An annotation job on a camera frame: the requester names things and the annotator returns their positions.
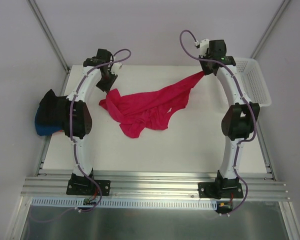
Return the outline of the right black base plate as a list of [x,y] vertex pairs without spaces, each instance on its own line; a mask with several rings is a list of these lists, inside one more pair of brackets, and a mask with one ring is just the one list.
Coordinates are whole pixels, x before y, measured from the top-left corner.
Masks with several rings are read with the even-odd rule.
[[233,186],[220,186],[215,182],[199,182],[198,194],[200,198],[210,199],[243,199],[243,189],[240,183],[235,183]]

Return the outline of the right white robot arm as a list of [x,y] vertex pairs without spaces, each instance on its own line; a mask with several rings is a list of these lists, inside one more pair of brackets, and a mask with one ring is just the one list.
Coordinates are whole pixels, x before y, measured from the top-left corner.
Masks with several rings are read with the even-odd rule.
[[206,75],[213,74],[221,83],[228,101],[228,110],[221,121],[225,136],[225,149],[220,169],[213,183],[204,187],[204,193],[215,199],[235,195],[241,189],[238,168],[243,146],[255,136],[256,121],[260,112],[246,94],[237,63],[227,55],[224,40],[204,39],[197,43],[199,61]]

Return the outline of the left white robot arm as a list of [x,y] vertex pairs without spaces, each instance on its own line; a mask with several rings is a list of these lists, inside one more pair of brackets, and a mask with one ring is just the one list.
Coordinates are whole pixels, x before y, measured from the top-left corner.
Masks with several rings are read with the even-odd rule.
[[71,141],[75,162],[69,184],[78,187],[83,194],[90,194],[95,182],[90,137],[93,120],[88,102],[95,88],[104,93],[111,90],[122,64],[109,50],[100,48],[96,56],[87,58],[82,66],[81,80],[59,106],[65,107],[67,116],[62,120],[63,130]]

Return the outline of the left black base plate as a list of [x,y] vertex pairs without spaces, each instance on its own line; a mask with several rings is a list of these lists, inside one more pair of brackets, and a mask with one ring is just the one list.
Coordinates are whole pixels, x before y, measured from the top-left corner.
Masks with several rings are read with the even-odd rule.
[[95,180],[98,184],[100,190],[97,186],[85,177],[80,177],[79,179],[71,178],[68,181],[68,186],[66,189],[66,194],[70,196],[93,196],[96,191],[97,195],[102,194],[102,196],[109,196],[111,189],[110,180]]

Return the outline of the pink t shirt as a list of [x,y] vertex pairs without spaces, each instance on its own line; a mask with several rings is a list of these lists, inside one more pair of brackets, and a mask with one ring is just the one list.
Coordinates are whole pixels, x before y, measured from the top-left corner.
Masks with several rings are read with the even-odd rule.
[[119,123],[127,137],[136,139],[145,128],[166,130],[172,115],[186,108],[191,90],[204,76],[200,71],[157,91],[124,96],[113,89],[99,101],[99,106]]

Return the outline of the black folded t shirt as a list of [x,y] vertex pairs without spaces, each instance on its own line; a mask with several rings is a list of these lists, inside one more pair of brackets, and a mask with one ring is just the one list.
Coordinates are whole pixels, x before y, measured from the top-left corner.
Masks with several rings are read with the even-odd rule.
[[39,103],[35,122],[41,126],[62,127],[66,119],[66,96],[56,96],[50,89]]

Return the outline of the white plastic basket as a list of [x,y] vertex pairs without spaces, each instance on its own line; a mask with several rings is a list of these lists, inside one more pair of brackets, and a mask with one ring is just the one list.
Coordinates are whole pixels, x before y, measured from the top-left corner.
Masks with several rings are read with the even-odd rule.
[[260,107],[269,107],[272,100],[259,63],[253,58],[235,57],[234,59],[247,96]]

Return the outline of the blue folded t shirt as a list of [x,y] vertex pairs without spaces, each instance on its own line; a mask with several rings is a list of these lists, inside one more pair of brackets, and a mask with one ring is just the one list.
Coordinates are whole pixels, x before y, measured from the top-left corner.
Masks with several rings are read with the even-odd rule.
[[49,125],[42,125],[39,124],[39,112],[41,108],[39,107],[36,111],[35,118],[34,118],[34,127],[36,130],[36,133],[41,136],[50,136],[54,133],[63,132],[64,130],[61,127],[58,126],[49,126]]

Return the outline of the aluminium mounting rail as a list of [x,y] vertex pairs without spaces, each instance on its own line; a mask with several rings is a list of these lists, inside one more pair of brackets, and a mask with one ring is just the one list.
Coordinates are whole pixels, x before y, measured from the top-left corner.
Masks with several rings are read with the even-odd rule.
[[[96,170],[95,179],[109,180],[111,198],[197,200],[198,184],[213,182],[214,173],[133,172]],[[36,197],[64,197],[70,170],[41,169],[36,176],[26,177],[21,195]],[[248,201],[290,202],[287,184],[276,181],[270,173],[243,173],[248,187]]]

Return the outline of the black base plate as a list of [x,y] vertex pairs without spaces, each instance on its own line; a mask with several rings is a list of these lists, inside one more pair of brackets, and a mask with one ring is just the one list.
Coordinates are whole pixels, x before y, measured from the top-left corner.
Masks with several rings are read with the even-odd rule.
[[210,199],[243,199],[243,189],[240,183],[235,183],[233,186],[220,186],[215,182],[199,182],[198,194],[200,198]]
[[80,177],[79,179],[71,178],[68,181],[68,186],[66,189],[66,194],[70,196],[93,196],[96,191],[97,195],[102,194],[102,196],[109,196],[111,189],[110,180],[95,180],[98,184],[100,190],[97,186],[85,177]]

